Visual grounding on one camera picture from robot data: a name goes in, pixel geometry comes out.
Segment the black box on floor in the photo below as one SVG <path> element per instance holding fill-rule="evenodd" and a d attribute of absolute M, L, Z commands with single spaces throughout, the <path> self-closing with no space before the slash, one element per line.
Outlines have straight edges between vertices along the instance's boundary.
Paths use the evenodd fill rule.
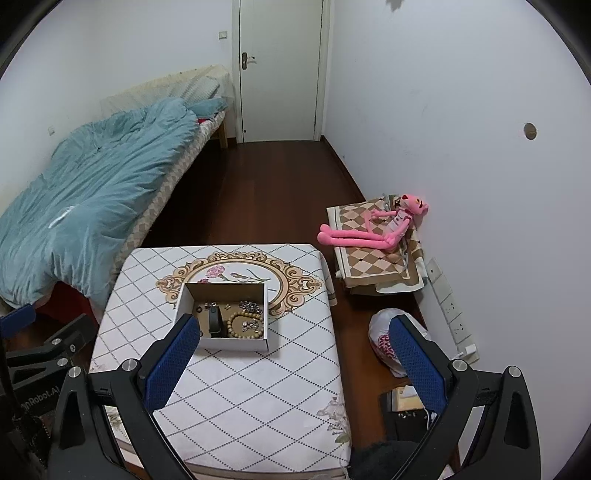
<path fill-rule="evenodd" d="M 436 416 L 425 407 L 413 385 L 383 393 L 379 403 L 389 441 L 419 443 Z"/>

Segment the white power strip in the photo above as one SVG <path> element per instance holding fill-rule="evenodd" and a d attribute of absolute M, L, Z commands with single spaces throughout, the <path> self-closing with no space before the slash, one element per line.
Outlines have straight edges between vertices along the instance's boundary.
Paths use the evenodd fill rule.
<path fill-rule="evenodd" d="M 459 303 L 454 297 L 451 284 L 435 258 L 431 258 L 427 262 L 426 271 L 429 283 L 456 346 L 457 357 L 468 364 L 476 363 L 480 359 L 480 355 L 474 336 L 463 316 Z"/>

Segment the black smart band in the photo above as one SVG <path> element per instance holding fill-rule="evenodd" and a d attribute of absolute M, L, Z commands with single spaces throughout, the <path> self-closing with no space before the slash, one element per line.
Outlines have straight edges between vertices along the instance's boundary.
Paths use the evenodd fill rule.
<path fill-rule="evenodd" d="M 224 335 L 224 322 L 221 317 L 221 311 L 217 306 L 211 306 L 208 310 L 208 328 L 212 338 L 218 338 Z"/>

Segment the white cardboard box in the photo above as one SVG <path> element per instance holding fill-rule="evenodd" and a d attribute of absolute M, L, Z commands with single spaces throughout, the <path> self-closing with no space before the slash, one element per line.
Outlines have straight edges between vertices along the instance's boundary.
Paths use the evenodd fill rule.
<path fill-rule="evenodd" d="M 208 310 L 217 306 L 224 322 L 224 335 L 212 338 Z M 267 353 L 269 301 L 263 283 L 183 283 L 179 290 L 175 320 L 185 314 L 197 321 L 197 348 L 217 351 Z"/>

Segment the patterned white tablecloth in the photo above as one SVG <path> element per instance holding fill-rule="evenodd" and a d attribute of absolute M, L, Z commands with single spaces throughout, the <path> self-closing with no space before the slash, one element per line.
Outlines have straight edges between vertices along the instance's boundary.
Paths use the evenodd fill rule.
<path fill-rule="evenodd" d="M 351 428 L 332 325 L 335 289 L 308 244 L 138 248 L 122 265 L 93 371 L 138 358 L 171 329 L 185 283 L 263 284 L 269 347 L 199 348 L 155 419 L 200 479 L 342 479 Z"/>

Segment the checkered folded blanket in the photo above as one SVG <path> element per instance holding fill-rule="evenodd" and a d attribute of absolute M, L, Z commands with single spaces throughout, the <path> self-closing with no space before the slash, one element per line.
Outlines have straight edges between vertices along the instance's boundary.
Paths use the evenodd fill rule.
<path fill-rule="evenodd" d="M 337 230 L 363 230 L 363 218 L 373 209 L 392 210 L 399 195 L 327 209 L 329 226 Z M 417 228 L 412 226 L 396 249 L 381 251 L 368 248 L 335 248 L 339 278 L 346 288 L 366 294 L 398 294 L 419 291 L 428 277 L 422 244 Z"/>

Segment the pink panther plush toy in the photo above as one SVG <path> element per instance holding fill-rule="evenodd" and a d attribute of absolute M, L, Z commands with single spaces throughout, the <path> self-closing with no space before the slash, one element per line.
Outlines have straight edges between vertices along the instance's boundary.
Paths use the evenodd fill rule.
<path fill-rule="evenodd" d="M 363 230 L 337 230 L 322 224 L 318 242 L 334 247 L 392 251 L 397 248 L 415 221 L 429 211 L 421 197 L 404 194 L 392 210 L 373 209 L 363 218 Z"/>

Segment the striped pillow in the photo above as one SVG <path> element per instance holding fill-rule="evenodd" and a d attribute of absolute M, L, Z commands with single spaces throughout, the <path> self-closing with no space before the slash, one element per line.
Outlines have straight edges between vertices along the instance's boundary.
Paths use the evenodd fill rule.
<path fill-rule="evenodd" d="M 191 79 L 179 87 L 178 97 L 189 102 L 200 102 L 213 98 L 221 84 L 210 77 Z"/>

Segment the white door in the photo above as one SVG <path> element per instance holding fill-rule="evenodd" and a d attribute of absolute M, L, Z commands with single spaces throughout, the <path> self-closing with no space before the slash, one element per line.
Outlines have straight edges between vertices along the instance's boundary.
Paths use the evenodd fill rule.
<path fill-rule="evenodd" d="M 330 1 L 232 3 L 232 80 L 240 143 L 318 141 Z"/>

